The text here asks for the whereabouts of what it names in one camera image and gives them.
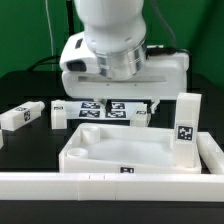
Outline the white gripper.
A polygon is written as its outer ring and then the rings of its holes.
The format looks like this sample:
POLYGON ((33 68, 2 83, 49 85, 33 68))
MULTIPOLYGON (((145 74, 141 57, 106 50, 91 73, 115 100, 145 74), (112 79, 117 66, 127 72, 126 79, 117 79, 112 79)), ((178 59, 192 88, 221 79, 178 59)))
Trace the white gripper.
POLYGON ((174 100, 187 89, 189 56, 144 42, 99 52, 80 32, 66 42, 60 68, 64 89, 72 98, 97 99, 106 113, 112 109, 110 99, 151 100, 150 114, 155 114, 160 100, 174 100))

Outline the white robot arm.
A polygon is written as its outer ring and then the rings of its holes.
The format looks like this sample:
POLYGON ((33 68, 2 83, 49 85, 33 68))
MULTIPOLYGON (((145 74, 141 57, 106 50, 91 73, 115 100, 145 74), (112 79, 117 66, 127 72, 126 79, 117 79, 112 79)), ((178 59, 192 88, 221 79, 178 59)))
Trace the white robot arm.
POLYGON ((187 90, 189 56, 145 45, 144 0, 74 0, 84 30, 61 53, 62 82, 72 98, 113 101, 175 100, 187 90))

